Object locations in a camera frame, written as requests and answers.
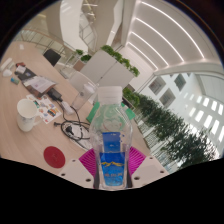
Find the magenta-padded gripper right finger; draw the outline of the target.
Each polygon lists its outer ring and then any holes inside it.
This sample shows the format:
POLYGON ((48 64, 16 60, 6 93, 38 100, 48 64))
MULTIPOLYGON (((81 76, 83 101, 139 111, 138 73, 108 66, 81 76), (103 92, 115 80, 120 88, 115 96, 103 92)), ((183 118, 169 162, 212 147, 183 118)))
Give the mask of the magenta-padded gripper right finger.
POLYGON ((168 175, 168 171, 154 156, 146 156, 131 147, 128 163, 128 186, 143 187, 168 175))

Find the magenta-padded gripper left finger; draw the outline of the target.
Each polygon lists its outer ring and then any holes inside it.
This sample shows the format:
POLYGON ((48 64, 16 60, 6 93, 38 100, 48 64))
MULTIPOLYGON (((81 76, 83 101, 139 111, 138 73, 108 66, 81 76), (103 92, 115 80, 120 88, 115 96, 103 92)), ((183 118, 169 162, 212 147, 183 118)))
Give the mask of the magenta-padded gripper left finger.
POLYGON ((88 150, 79 159, 71 159, 59 173, 61 178, 84 188, 92 189, 97 167, 94 150, 88 150))

